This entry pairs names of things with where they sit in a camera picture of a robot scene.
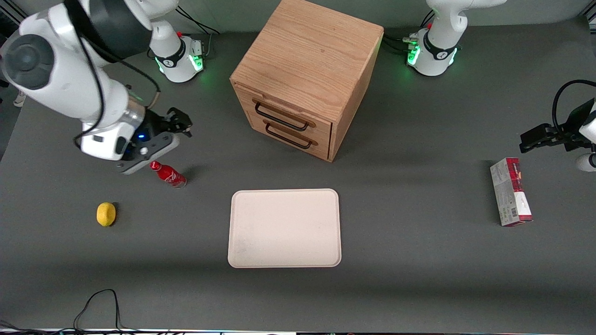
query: gray table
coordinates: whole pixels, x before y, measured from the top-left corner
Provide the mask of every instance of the gray table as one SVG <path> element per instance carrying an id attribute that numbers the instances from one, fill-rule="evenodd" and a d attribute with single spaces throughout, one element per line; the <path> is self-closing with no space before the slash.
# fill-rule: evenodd
<path id="1" fill-rule="evenodd" d="M 520 155 L 520 133 L 549 122 L 560 85 L 596 77 L 585 20 L 472 27 L 436 78 L 382 50 L 333 164 L 250 129 L 228 78 L 254 37 L 215 37 L 206 72 L 181 85 L 132 59 L 163 87 L 156 110 L 177 106 L 195 123 L 161 159 L 190 177 L 182 190 L 149 169 L 118 175 L 72 146 L 77 120 L 26 102 L 0 164 L 3 319 L 67 327 L 111 287 L 136 328 L 596 330 L 596 174 L 576 170 L 579 153 L 563 148 L 521 156 L 535 222 L 502 228 L 488 170 Z M 107 70 L 151 96 L 135 74 Z M 561 118 L 593 95 L 569 89 Z M 327 187 L 340 194 L 339 266 L 228 265 L 236 191 Z M 104 201 L 119 203 L 111 228 L 95 222 Z M 82 325 L 112 327 L 112 315 L 100 296 Z"/>

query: yellow lemon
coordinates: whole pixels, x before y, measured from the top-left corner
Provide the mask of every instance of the yellow lemon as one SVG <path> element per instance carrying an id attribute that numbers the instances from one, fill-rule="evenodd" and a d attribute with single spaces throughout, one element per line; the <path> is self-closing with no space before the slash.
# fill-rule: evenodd
<path id="1" fill-rule="evenodd" d="M 103 203 L 97 207 L 97 222 L 107 227 L 116 220 L 116 207 L 111 203 Z"/>

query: red bottle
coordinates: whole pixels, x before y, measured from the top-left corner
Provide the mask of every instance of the red bottle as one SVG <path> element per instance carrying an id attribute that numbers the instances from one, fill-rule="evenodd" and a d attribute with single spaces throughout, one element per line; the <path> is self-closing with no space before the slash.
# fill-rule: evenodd
<path id="1" fill-rule="evenodd" d="M 174 170 L 173 167 L 169 165 L 162 165 L 157 160 L 154 160 L 149 164 L 151 170 L 157 172 L 157 176 L 164 182 L 167 182 L 171 186 L 175 188 L 182 188 L 186 185 L 186 178 L 183 175 L 178 173 L 178 171 Z"/>

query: wooden cabinet top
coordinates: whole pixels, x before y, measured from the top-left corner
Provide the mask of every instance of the wooden cabinet top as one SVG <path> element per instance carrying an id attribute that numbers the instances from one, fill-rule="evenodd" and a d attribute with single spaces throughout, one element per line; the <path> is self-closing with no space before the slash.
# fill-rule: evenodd
<path id="1" fill-rule="evenodd" d="M 231 80 L 329 121 L 341 116 L 383 28 L 304 0 L 282 0 Z"/>

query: black metal handle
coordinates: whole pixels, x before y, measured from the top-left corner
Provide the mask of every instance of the black metal handle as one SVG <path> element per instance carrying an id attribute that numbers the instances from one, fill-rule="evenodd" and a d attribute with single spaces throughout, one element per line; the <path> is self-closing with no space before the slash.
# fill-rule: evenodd
<path id="1" fill-rule="evenodd" d="M 289 139 L 289 138 L 285 138 L 285 137 L 281 136 L 280 134 L 276 134 L 276 133 L 274 133 L 274 132 L 270 131 L 270 130 L 269 130 L 269 127 L 270 127 L 270 126 L 271 126 L 271 124 L 270 124 L 270 123 L 267 123 L 267 125 L 265 126 L 265 131 L 267 132 L 267 134 L 273 135 L 273 136 L 275 136 L 275 137 L 279 138 L 279 139 L 280 139 L 280 140 L 282 140 L 282 141 L 288 142 L 288 143 L 290 143 L 291 145 L 295 145 L 296 147 L 299 147 L 299 148 L 301 148 L 301 149 L 304 149 L 304 150 L 306 150 L 306 149 L 308 149 L 308 148 L 310 148 L 310 147 L 311 147 L 312 141 L 308 141 L 308 144 L 306 144 L 306 145 L 302 145 L 302 144 L 300 144 L 300 143 L 298 143 L 298 142 L 294 142 L 294 141 L 292 141 L 292 140 L 291 140 L 291 139 Z"/>
<path id="2" fill-rule="evenodd" d="M 278 119 L 277 117 L 275 117 L 273 115 L 269 115 L 265 112 L 260 111 L 259 107 L 260 107 L 260 103 L 257 103 L 256 105 L 254 105 L 254 111 L 257 112 L 258 115 L 261 115 L 262 117 L 266 117 L 269 120 L 273 120 L 273 121 L 275 121 L 279 124 L 282 124 L 290 129 L 294 129 L 295 131 L 303 132 L 308 127 L 308 122 L 306 122 L 305 125 L 302 127 L 297 127 L 297 126 L 292 125 L 291 123 L 287 123 L 286 121 Z"/>

